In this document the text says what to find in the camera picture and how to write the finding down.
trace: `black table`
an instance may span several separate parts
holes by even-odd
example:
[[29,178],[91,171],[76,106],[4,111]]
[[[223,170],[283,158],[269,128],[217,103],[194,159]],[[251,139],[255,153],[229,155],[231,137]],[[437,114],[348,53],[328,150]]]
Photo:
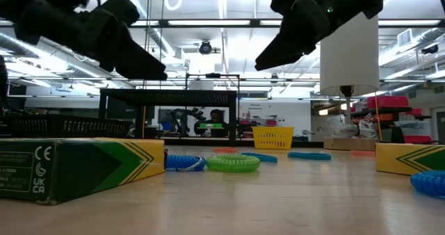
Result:
[[227,107],[229,108],[229,146],[236,146],[237,95],[235,91],[101,89],[99,118],[106,117],[108,97],[136,106],[136,138],[143,138],[144,106]]

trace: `door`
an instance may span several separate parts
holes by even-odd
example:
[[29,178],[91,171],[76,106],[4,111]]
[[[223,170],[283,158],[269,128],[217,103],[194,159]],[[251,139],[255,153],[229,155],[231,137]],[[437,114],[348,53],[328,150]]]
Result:
[[437,137],[441,144],[445,144],[445,112],[437,113]]

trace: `wooden table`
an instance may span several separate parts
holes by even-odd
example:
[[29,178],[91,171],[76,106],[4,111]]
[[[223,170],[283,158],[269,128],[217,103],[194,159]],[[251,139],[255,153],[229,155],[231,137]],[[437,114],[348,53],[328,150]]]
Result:
[[[214,156],[212,147],[167,147]],[[256,152],[239,148],[240,152]],[[319,152],[320,149],[294,149]],[[374,158],[288,159],[257,172],[167,172],[58,206],[0,200],[5,235],[442,235],[445,201],[419,194]]]

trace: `person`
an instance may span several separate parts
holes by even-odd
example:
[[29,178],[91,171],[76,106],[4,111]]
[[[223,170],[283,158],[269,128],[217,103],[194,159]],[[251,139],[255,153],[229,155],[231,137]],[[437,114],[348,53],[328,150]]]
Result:
[[200,124],[222,124],[222,129],[212,129],[211,136],[216,138],[222,138],[229,135],[229,125],[224,122],[223,112],[219,109],[214,109],[210,112],[210,120],[198,121],[195,123],[195,133],[197,135],[202,135],[206,130],[198,129]]

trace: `ce mark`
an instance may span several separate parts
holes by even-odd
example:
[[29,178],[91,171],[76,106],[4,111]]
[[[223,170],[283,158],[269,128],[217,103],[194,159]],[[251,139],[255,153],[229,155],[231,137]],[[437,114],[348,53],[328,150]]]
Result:
[[[43,157],[44,157],[44,159],[46,159],[46,160],[48,160],[48,161],[50,161],[51,159],[49,158],[49,150],[51,149],[52,147],[47,147],[45,150],[44,150],[44,152],[43,152]],[[37,159],[37,160],[41,160],[42,159],[42,157],[39,157],[39,151],[41,150],[41,149],[43,149],[43,147],[37,147],[37,149],[34,151],[34,156],[35,156],[35,158]]]

